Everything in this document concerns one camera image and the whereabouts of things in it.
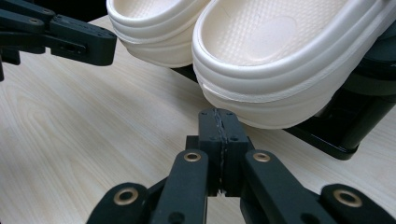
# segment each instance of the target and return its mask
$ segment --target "white shoe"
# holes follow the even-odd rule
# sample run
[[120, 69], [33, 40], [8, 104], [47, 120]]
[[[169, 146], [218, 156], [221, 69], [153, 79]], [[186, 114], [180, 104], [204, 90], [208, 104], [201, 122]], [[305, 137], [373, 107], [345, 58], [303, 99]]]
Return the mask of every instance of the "white shoe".
[[289, 128], [329, 103], [395, 19], [395, 0], [214, 0], [195, 25], [194, 71], [212, 105]]
[[192, 63], [192, 31], [209, 0], [107, 0], [121, 43], [136, 58], [165, 67]]

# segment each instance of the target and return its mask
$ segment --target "light wood surface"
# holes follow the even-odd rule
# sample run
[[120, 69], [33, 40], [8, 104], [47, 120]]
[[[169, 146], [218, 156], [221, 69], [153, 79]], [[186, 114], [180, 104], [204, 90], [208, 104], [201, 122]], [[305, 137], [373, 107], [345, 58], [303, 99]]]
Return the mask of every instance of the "light wood surface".
[[[108, 17], [93, 22], [111, 30]], [[99, 67], [21, 54], [4, 63], [0, 83], [0, 221], [85, 223], [123, 182], [150, 187], [169, 174], [198, 113], [211, 107], [199, 86], [168, 68], [142, 62], [119, 42]], [[336, 160], [282, 131], [244, 125], [256, 148], [275, 153], [308, 189], [341, 183], [359, 189], [396, 217], [396, 109]], [[207, 223], [244, 223], [239, 201], [210, 198]]]

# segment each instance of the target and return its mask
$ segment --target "shoe insole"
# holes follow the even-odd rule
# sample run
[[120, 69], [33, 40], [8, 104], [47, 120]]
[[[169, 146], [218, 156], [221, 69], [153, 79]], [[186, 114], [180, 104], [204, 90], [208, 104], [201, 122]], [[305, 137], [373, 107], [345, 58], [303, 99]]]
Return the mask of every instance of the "shoe insole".
[[309, 43], [346, 1], [220, 0], [205, 18], [203, 42], [224, 63], [271, 63]]

